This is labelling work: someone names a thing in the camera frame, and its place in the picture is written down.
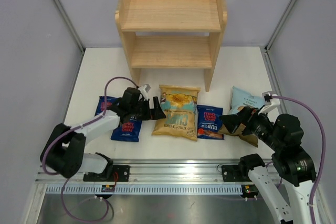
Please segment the light blue cassava chips bag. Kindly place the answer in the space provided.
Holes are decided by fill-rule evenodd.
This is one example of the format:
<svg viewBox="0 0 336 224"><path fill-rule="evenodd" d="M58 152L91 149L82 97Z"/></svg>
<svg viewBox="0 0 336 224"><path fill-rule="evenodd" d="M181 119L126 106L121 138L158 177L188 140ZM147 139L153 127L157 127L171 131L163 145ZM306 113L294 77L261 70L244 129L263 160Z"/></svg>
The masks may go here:
<svg viewBox="0 0 336 224"><path fill-rule="evenodd" d="M263 105L265 105L263 98L254 96L245 90L233 86L230 107L227 114L236 114L246 106L260 109ZM258 147L258 138L254 135L243 136L241 133L230 134L224 125L221 126L218 132L224 135L238 136L242 141L254 147Z"/></svg>

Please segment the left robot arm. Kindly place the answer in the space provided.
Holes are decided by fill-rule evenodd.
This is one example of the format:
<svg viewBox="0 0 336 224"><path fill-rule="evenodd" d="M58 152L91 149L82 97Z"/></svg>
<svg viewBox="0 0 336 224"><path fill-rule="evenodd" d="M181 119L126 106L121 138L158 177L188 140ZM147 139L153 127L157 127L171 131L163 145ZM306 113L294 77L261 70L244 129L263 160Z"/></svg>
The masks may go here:
<svg viewBox="0 0 336 224"><path fill-rule="evenodd" d="M76 126L56 125L40 156L44 172L67 179L84 172L95 174L102 181L109 180L113 176L113 160L101 153L85 153L85 146L129 119L164 119L158 97L153 97L154 107L150 108L147 94L146 86L127 88L122 97L106 103L103 111L90 121Z"/></svg>

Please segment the yellow kettle chips bag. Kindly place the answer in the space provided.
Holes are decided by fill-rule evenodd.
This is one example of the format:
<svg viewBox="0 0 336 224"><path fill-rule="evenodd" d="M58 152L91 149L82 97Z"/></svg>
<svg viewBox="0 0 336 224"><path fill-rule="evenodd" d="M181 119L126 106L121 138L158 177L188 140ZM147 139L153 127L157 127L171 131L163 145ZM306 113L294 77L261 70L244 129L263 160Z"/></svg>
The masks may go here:
<svg viewBox="0 0 336 224"><path fill-rule="evenodd" d="M197 141L196 110L199 87L159 85L161 90L160 107L164 119L155 123L152 135L183 137Z"/></svg>

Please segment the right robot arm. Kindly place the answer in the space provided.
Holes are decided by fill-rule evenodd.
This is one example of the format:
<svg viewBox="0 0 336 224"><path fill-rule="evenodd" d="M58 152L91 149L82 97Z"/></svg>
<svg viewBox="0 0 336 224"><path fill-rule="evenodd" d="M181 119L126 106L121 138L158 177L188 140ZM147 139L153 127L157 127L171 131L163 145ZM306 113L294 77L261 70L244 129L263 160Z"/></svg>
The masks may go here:
<svg viewBox="0 0 336 224"><path fill-rule="evenodd" d="M220 120L230 134L240 130L243 135L255 135L273 150L271 160L289 201L270 181L265 162L258 154L240 158L239 176L257 187L275 222L315 223L312 189L317 174L312 158L301 147L304 132L300 121L293 115L281 114L271 122L268 118L271 110L269 105L261 109L245 107L236 114L220 116Z"/></svg>

